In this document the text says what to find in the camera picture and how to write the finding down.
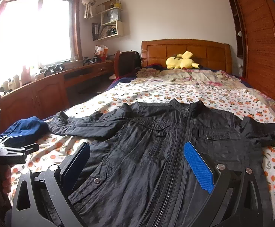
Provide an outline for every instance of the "yellow figurine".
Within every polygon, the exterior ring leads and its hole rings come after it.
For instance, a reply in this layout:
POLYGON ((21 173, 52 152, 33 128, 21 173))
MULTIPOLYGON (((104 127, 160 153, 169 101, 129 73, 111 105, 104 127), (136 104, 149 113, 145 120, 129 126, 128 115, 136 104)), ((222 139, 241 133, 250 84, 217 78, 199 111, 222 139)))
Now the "yellow figurine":
POLYGON ((184 54, 178 54, 174 57, 169 57, 166 60, 166 65, 168 69, 202 69, 203 67, 200 64, 195 63, 190 59, 193 54, 189 51, 186 51, 184 54))

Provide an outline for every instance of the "black jacket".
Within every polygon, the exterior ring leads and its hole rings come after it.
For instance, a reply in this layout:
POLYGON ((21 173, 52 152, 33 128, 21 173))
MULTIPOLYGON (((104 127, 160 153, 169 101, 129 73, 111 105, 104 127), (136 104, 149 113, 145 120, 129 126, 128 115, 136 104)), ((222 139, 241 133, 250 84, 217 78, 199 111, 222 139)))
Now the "black jacket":
POLYGON ((124 104, 84 118, 59 112, 49 128, 58 135, 95 138, 69 196, 89 227, 187 226, 208 195, 183 156, 187 141, 229 169, 250 167, 260 191, 263 222, 272 220, 262 147, 275 142, 275 123, 240 120, 201 101, 180 104, 174 99, 124 104))

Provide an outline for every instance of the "bed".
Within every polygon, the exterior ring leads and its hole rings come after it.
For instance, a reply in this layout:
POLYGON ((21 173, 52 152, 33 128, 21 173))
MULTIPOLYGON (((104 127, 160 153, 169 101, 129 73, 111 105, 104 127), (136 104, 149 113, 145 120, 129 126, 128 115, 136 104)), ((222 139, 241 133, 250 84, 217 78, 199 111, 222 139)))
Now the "bed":
MULTIPOLYGON (((166 103, 177 99, 181 103, 202 100, 210 108, 223 109, 241 119, 249 116, 258 122, 275 122, 275 101, 258 90, 246 87, 231 75, 232 60, 228 44, 204 40, 168 39, 142 42, 142 65, 129 81, 122 82, 93 99, 68 109, 68 116, 84 117, 95 111, 107 113, 124 103, 166 103), (211 70, 162 70, 166 59, 177 53, 191 51, 193 60, 211 70)), ((117 62, 115 67, 122 67, 117 62)), ((60 164, 73 154, 82 142, 75 136, 47 134, 37 141, 38 152, 29 155, 26 163, 12 168, 12 203, 17 182, 24 168, 33 172, 45 171, 52 164, 60 164)), ((275 217, 275 144, 263 150, 262 167, 271 194, 275 217)))

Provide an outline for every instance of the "blue gripper pad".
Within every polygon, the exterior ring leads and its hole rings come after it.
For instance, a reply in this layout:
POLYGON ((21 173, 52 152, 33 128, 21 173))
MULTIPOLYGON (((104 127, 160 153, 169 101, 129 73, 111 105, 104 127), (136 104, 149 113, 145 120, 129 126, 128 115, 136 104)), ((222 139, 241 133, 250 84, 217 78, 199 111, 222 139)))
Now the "blue gripper pad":
POLYGON ((201 188, 207 190, 209 194, 211 194, 214 188, 213 174, 191 142, 185 144, 184 155, 201 188))

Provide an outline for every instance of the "jacket collar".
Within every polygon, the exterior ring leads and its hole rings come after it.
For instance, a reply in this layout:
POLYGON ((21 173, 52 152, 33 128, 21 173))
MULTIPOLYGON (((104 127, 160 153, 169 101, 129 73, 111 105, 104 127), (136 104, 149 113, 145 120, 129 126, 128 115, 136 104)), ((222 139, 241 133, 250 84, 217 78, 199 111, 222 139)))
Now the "jacket collar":
POLYGON ((192 117, 197 117, 206 108, 201 100, 194 103, 179 103, 176 99, 173 99, 169 104, 182 113, 189 112, 192 117))

